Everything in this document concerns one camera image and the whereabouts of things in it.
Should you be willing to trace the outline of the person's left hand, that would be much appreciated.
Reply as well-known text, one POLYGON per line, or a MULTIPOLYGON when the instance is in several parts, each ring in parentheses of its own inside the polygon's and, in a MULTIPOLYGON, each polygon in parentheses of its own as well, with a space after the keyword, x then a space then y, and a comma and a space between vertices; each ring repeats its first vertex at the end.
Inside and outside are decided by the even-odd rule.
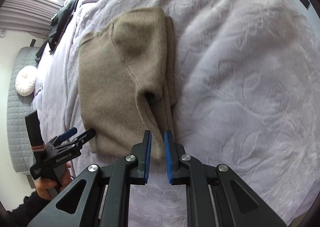
MULTIPOLYGON (((69 170, 70 168, 71 165, 67 162, 65 164, 65 174, 62 177, 62 186, 60 188, 60 191, 65 189, 72 182, 71 172, 69 170)), ((34 184, 36 187, 36 192, 40 196, 40 198, 44 200, 52 200, 53 197, 48 192, 48 190, 56 187, 57 183, 55 181, 45 178, 38 178, 37 180, 34 180, 34 184)))

